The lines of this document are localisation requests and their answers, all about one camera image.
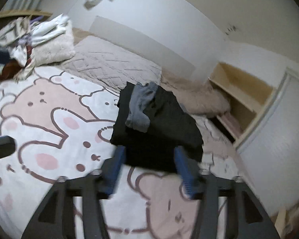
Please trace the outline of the beige fluffy blanket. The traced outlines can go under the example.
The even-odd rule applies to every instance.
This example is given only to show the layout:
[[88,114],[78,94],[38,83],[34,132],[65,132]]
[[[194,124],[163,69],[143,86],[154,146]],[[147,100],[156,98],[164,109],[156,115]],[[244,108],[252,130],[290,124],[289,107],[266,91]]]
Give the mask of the beige fluffy blanket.
[[231,110],[226,96],[209,83],[187,80],[164,69],[160,86],[172,92],[189,114],[213,117]]

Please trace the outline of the beige quilted pillow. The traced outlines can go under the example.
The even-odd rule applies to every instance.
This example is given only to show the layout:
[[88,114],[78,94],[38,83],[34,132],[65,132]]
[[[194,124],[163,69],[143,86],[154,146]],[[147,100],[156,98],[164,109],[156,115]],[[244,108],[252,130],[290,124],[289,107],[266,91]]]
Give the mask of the beige quilted pillow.
[[87,36],[75,56],[60,64],[64,71],[114,91],[126,84],[160,84],[162,67],[135,53],[95,36]]

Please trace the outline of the cartoon print bed sheet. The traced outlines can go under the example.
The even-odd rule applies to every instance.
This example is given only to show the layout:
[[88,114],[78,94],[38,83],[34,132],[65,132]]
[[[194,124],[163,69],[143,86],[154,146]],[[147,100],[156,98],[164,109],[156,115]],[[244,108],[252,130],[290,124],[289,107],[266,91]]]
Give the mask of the cartoon print bed sheet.
[[0,136],[15,152],[0,159],[0,227],[10,238],[24,231],[53,183],[101,167],[126,147],[116,193],[103,201],[111,238],[189,238],[197,202],[177,175],[174,148],[214,175],[248,177],[231,142],[204,116],[190,116],[165,84],[145,109],[146,132],[126,126],[134,84],[121,93],[54,67],[25,81],[0,83]]

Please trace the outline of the fluffy white pillow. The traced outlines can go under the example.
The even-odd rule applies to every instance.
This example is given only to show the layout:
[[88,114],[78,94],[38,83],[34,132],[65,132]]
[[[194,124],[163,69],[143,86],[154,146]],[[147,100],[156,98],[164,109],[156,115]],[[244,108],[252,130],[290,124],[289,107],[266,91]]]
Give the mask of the fluffy white pillow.
[[72,22],[68,21],[66,32],[32,49],[34,66],[49,65],[71,59],[75,56]]

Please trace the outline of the black sweater with grey trim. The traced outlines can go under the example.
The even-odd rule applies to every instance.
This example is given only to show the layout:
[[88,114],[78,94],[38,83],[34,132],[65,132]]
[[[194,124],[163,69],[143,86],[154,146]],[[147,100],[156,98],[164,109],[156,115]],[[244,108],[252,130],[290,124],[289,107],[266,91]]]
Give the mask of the black sweater with grey trim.
[[174,150],[182,146],[188,157],[201,162],[203,139],[196,121],[184,112],[175,95],[158,87],[141,110],[149,120],[145,131],[126,125],[134,104],[134,84],[127,83],[120,92],[118,117],[113,126],[111,144],[125,147],[125,164],[132,167],[176,173]]

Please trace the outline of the wooden window ledge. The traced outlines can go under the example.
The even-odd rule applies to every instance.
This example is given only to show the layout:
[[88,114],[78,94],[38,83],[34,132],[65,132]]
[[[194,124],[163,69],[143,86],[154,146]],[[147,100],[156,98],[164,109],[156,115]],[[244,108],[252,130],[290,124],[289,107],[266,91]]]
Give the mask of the wooden window ledge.
[[43,16],[49,18],[52,15],[53,14],[50,12],[45,12],[41,10],[4,10],[0,12],[0,19],[16,16]]

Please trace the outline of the pile of crumpled clothes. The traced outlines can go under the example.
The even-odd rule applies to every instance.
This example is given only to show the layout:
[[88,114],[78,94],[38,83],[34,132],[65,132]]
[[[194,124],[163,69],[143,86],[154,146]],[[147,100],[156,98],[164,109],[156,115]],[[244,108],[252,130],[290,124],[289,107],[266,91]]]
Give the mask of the pile of crumpled clothes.
[[32,73],[34,62],[32,49],[66,32],[70,18],[60,14],[50,21],[31,21],[28,17],[19,17],[0,30],[0,49],[7,50],[10,61],[0,64],[0,80],[14,78],[25,80]]

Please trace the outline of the wooden bedside shelf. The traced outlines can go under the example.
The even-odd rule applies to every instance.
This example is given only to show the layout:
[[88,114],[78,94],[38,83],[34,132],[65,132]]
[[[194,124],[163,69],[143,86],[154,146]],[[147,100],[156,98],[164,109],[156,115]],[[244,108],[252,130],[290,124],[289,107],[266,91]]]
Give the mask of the wooden bedside shelf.
[[216,116],[216,119],[229,133],[233,146],[238,148],[264,116],[273,101],[276,88],[223,62],[214,68],[209,82],[229,101],[230,110]]

